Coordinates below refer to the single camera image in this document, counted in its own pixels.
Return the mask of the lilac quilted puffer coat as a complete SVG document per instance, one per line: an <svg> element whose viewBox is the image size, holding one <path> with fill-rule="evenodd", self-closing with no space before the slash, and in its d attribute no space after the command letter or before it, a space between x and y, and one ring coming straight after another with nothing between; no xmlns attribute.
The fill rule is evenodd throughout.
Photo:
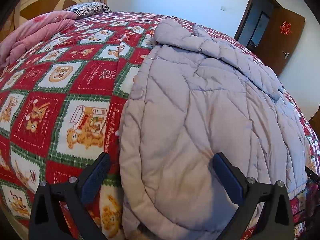
<svg viewBox="0 0 320 240"><path fill-rule="evenodd" d="M120 122L127 239L216 239L233 217L211 167L221 152L246 177L304 189L308 140L282 84L200 26L166 19Z"/></svg>

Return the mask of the red patchwork bear bedspread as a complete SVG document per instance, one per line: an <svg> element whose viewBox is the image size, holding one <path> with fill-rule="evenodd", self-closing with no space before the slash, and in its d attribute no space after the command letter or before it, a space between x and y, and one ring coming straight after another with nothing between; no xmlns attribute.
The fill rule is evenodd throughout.
<svg viewBox="0 0 320 240"><path fill-rule="evenodd" d="M105 12L77 20L1 71L1 207L22 239L42 180L118 158L120 115L164 16Z"/></svg>

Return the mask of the brown wooden door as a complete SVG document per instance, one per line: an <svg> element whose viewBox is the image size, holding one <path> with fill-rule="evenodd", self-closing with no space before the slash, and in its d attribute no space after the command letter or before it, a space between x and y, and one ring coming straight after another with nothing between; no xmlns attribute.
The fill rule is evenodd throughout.
<svg viewBox="0 0 320 240"><path fill-rule="evenodd" d="M280 32L283 21L291 23L292 33L285 36ZM305 25L305 17L279 7L273 10L263 36L255 48L255 55L279 76L293 54ZM284 59L283 52L289 52Z"/></svg>

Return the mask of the red paper door decoration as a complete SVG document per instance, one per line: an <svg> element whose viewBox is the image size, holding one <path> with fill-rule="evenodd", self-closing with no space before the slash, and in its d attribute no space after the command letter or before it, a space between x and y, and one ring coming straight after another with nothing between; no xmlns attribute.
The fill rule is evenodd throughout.
<svg viewBox="0 0 320 240"><path fill-rule="evenodd" d="M280 32L284 34L285 36L292 33L291 31L291 23L287 21L283 21L283 23L280 26Z"/></svg>

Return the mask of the pink folded blanket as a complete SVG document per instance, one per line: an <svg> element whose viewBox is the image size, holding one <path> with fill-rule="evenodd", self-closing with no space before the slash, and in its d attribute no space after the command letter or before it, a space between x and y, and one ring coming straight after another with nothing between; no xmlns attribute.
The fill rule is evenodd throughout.
<svg viewBox="0 0 320 240"><path fill-rule="evenodd" d="M71 11L53 11L23 23L1 42L1 68L14 63L39 42L72 26L77 17Z"/></svg>

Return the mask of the striped pillow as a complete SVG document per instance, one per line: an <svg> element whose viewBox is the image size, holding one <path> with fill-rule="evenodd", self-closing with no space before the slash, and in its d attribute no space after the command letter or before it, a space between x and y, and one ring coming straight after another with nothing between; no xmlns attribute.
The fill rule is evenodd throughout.
<svg viewBox="0 0 320 240"><path fill-rule="evenodd" d="M103 12L111 12L108 5L101 2L88 2L75 4L65 9L65 11L73 12L77 15L77 20L88 16L100 14Z"/></svg>

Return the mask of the cream wooden headboard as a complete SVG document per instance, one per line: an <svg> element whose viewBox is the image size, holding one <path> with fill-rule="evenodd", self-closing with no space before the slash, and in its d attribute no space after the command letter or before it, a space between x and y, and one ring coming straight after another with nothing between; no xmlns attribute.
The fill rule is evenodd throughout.
<svg viewBox="0 0 320 240"><path fill-rule="evenodd" d="M14 10L14 27L18 28L36 16L87 2L89 0L20 0Z"/></svg>

